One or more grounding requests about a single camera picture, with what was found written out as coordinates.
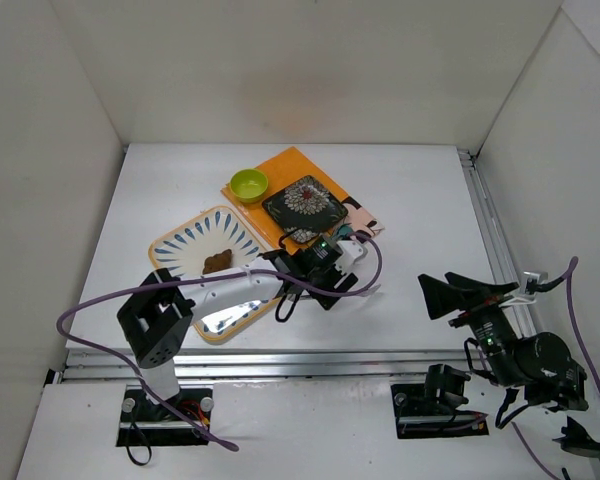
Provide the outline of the silver metal tongs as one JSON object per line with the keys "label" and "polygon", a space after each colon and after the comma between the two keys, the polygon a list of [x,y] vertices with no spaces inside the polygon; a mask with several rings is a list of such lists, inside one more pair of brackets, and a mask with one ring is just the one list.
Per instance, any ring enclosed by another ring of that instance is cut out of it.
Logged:
{"label": "silver metal tongs", "polygon": [[317,292],[309,292],[301,294],[297,297],[299,301],[301,300],[315,300],[318,302],[337,302],[343,298],[353,298],[353,297],[368,297],[373,295],[379,290],[380,286],[375,285],[369,288],[361,288],[359,290],[351,290],[347,292],[327,292],[327,293],[317,293]]}

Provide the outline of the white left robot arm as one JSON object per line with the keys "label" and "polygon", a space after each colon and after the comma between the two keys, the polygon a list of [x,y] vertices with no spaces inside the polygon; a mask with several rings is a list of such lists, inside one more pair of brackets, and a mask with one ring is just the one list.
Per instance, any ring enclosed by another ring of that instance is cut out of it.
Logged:
{"label": "white left robot arm", "polygon": [[117,320],[134,354],[147,396],[171,399],[180,393],[174,357],[191,324],[205,317],[252,302],[269,303],[303,293],[328,310],[357,282],[354,265],[366,248],[357,240],[333,240],[321,235],[309,247],[291,254],[272,250],[224,271],[202,275],[191,285],[164,268],[144,280],[144,290],[131,294]]}

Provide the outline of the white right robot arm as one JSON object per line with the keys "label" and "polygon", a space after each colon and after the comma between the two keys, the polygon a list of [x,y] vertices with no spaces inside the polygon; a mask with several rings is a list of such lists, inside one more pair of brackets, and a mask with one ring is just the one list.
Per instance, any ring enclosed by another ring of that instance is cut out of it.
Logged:
{"label": "white right robot arm", "polygon": [[418,277],[428,315],[450,313],[453,328],[467,327],[466,353],[483,354],[486,367],[461,371],[445,364],[429,367],[424,400],[453,412],[468,407],[492,416],[498,429],[525,425],[552,438],[570,454],[600,458],[600,400],[586,397],[588,375],[556,334],[515,333],[505,311],[530,303],[562,283],[544,276],[525,288],[517,282],[490,284],[448,272],[438,280]]}

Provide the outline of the brown croissant bread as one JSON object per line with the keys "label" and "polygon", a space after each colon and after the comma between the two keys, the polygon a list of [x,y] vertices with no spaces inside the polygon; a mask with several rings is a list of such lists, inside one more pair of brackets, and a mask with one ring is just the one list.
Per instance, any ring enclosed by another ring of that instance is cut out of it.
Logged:
{"label": "brown croissant bread", "polygon": [[233,264],[233,251],[225,249],[219,253],[207,257],[203,262],[202,274],[208,275],[211,273],[227,270]]}

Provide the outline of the teal plastic spoon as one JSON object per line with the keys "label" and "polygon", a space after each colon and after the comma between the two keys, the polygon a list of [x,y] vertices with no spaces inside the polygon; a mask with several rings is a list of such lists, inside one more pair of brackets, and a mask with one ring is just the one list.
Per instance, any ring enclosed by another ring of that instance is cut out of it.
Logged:
{"label": "teal plastic spoon", "polygon": [[335,231],[336,238],[349,238],[352,235],[353,229],[349,224],[343,224]]}

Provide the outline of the black floral square plate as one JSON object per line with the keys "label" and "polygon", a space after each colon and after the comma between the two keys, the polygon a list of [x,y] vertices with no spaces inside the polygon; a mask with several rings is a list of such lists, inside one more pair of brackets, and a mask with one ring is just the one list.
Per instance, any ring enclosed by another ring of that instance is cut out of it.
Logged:
{"label": "black floral square plate", "polygon": [[347,208],[315,177],[306,175],[262,202],[288,238],[306,244],[348,215]]}

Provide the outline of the green small bowl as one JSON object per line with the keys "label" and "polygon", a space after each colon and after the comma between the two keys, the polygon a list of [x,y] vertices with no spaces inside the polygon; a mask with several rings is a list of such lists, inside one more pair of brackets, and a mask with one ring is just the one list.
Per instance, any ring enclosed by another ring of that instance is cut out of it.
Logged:
{"label": "green small bowl", "polygon": [[269,187],[269,179],[258,169],[244,169],[236,172],[230,182],[231,193],[243,204],[260,201]]}

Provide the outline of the orange cartoon placemat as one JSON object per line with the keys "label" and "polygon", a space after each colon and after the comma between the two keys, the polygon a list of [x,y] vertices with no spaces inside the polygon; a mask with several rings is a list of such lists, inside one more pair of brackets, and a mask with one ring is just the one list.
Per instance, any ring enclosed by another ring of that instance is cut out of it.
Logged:
{"label": "orange cartoon placemat", "polygon": [[255,228],[256,232],[274,247],[284,248],[294,253],[299,249],[306,248],[317,237],[306,244],[297,244],[288,238],[287,234],[274,223],[262,207],[262,202],[265,199],[306,175],[315,177],[348,210],[348,215],[345,219],[324,233],[334,234],[336,229],[343,224],[349,224],[353,231],[361,232],[370,237],[376,237],[384,231],[384,226],[374,215],[296,147],[287,148],[256,166],[255,169],[265,173],[269,179],[268,190],[260,201],[253,204],[241,203],[231,193],[229,189],[230,181],[221,189],[221,192],[231,204],[238,208],[243,217]]}

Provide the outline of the white blue-patterned rectangular plate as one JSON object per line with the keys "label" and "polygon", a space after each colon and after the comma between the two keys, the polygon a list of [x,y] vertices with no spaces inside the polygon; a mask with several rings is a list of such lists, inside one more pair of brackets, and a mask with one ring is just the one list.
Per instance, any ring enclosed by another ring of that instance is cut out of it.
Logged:
{"label": "white blue-patterned rectangular plate", "polygon": [[[149,258],[156,269],[166,268],[180,279],[203,274],[204,262],[226,250],[232,264],[241,266],[270,249],[227,206],[215,206],[156,239]],[[272,310],[277,302],[251,301],[204,317],[193,324],[200,337],[210,344],[222,344]]]}

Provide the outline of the aluminium frame rail right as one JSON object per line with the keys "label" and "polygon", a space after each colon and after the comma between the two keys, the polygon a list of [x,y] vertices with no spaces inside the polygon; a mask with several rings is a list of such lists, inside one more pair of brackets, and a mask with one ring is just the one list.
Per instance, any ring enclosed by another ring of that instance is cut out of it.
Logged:
{"label": "aluminium frame rail right", "polygon": [[[487,256],[494,278],[502,282],[517,280],[523,283],[523,275],[519,276],[515,272],[513,260],[502,232],[502,226],[495,212],[490,191],[482,180],[476,165],[476,157],[466,150],[460,150],[458,155],[467,178],[468,188],[476,209],[480,231],[487,248]],[[600,376],[586,348],[575,315],[573,273],[578,266],[578,262],[579,259],[576,256],[572,257],[563,273],[539,287],[537,296],[561,285],[565,287],[569,322],[577,343],[575,349],[580,352],[580,356],[584,361],[583,364],[574,364],[574,369],[578,372],[574,376],[574,384],[581,397],[588,402],[589,410],[586,412],[575,409],[553,411],[552,409],[558,406],[556,401],[537,403],[527,400],[517,410],[509,411],[508,407],[513,405],[516,399],[508,395],[505,397],[503,407],[499,410],[494,421],[495,426],[500,429],[511,428],[515,431],[532,460],[536,462],[541,470],[545,470],[546,466],[531,449],[520,427],[526,426],[528,429],[547,435],[558,432],[560,437],[555,441],[560,444],[562,450],[572,455],[590,459],[594,475],[597,479],[600,479]],[[546,341],[548,337],[544,333],[540,333],[539,328],[534,324],[529,309],[530,305],[503,308],[513,310],[518,329],[522,333],[526,331],[531,333],[527,338],[520,338],[519,342],[524,343],[536,339]]]}

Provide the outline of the aluminium frame rail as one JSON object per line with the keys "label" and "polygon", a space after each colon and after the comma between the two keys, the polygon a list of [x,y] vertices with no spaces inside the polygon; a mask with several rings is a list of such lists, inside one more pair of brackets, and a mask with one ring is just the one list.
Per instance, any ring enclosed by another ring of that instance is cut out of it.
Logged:
{"label": "aluminium frame rail", "polygon": [[[480,231],[487,248],[487,256],[494,278],[502,282],[517,280],[523,283],[523,275],[519,276],[515,272],[513,260],[502,232],[502,226],[495,212],[490,191],[482,180],[476,165],[476,157],[466,150],[460,150],[458,155],[467,178],[468,188],[476,209]],[[584,361],[583,364],[574,364],[574,369],[578,372],[574,376],[574,384],[581,397],[588,402],[589,410],[586,412],[575,409],[553,411],[552,409],[558,406],[556,401],[537,403],[527,400],[517,410],[509,411],[508,407],[513,405],[516,399],[508,395],[505,397],[503,407],[499,410],[494,421],[495,426],[500,429],[511,428],[515,431],[532,460],[536,462],[541,470],[545,470],[546,466],[531,449],[520,427],[526,426],[528,429],[547,435],[558,432],[560,437],[555,441],[560,444],[562,450],[572,455],[590,459],[594,475],[597,479],[600,479],[600,376],[586,348],[575,315],[573,273],[578,266],[578,262],[579,259],[576,256],[572,257],[563,273],[539,287],[537,296],[561,285],[565,287],[569,322],[577,343],[575,349],[580,352],[580,356]],[[529,309],[530,305],[503,308],[513,310],[518,329],[522,333],[526,331],[531,333],[527,338],[520,338],[519,342],[524,343],[536,339],[546,341],[548,337],[544,333],[540,333],[539,328],[534,324]]]}
{"label": "aluminium frame rail", "polygon": [[[174,358],[176,376],[184,381],[277,380],[320,377],[423,376],[428,367],[444,363],[467,365],[464,351],[307,351],[226,352],[185,350]],[[60,370],[61,380],[131,381],[131,368],[120,359],[96,351],[73,350]]]}

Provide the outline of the aluminium frame rail front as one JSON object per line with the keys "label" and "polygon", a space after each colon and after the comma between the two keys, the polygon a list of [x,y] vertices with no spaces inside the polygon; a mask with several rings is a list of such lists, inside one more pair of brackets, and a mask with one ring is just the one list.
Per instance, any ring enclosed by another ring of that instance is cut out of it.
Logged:
{"label": "aluminium frame rail front", "polygon": [[[176,376],[184,381],[277,380],[320,377],[423,376],[428,367],[444,363],[467,365],[464,351],[307,351],[226,352],[185,350],[174,358]],[[73,350],[60,370],[61,380],[131,381],[131,368],[120,359],[96,351]]]}

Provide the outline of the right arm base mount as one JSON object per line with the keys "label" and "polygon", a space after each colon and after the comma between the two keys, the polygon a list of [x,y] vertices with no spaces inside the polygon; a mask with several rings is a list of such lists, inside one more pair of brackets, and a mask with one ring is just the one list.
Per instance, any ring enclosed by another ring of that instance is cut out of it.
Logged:
{"label": "right arm base mount", "polygon": [[428,368],[423,383],[390,386],[399,440],[488,436],[487,415],[469,410],[464,387],[469,376],[445,364]]}

